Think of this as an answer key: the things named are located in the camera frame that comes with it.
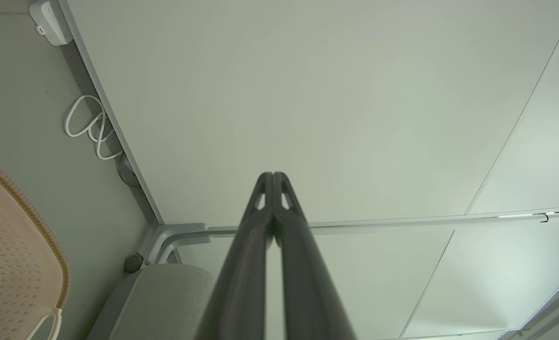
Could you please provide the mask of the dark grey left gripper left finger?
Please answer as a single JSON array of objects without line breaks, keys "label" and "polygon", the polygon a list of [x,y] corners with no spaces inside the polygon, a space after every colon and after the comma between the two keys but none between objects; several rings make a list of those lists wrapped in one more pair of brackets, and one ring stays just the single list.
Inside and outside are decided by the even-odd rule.
[{"label": "dark grey left gripper left finger", "polygon": [[258,177],[197,331],[198,340],[262,340],[265,335],[267,225],[273,174]]}]

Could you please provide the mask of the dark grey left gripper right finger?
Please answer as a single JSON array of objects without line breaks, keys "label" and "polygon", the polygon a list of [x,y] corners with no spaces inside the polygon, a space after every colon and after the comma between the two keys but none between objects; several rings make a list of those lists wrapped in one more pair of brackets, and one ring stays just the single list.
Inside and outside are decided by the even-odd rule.
[{"label": "dark grey left gripper right finger", "polygon": [[281,248],[288,340],[354,340],[355,334],[287,175],[274,174],[274,231]]}]

